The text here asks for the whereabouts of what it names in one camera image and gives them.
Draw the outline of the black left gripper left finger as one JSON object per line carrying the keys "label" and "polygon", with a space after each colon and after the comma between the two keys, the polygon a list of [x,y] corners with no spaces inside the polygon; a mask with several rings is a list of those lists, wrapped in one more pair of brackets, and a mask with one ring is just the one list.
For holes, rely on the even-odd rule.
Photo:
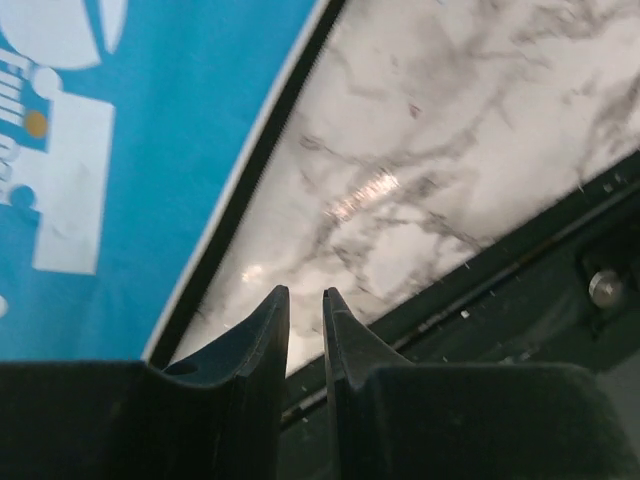
{"label": "black left gripper left finger", "polygon": [[157,369],[5,362],[5,479],[273,479],[290,328],[275,287],[242,322]]}

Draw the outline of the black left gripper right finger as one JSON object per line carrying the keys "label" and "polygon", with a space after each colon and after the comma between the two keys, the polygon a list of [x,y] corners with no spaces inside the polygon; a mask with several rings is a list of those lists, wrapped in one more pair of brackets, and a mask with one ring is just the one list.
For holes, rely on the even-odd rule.
{"label": "black left gripper right finger", "polygon": [[594,376],[570,364],[416,365],[323,294],[336,479],[635,479]]}

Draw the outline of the blue Sport racket bag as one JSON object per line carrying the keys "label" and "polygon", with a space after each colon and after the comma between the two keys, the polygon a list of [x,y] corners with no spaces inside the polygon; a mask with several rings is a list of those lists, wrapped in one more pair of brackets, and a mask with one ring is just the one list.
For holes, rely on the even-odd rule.
{"label": "blue Sport racket bag", "polygon": [[1,357],[148,359],[329,1],[1,5]]}

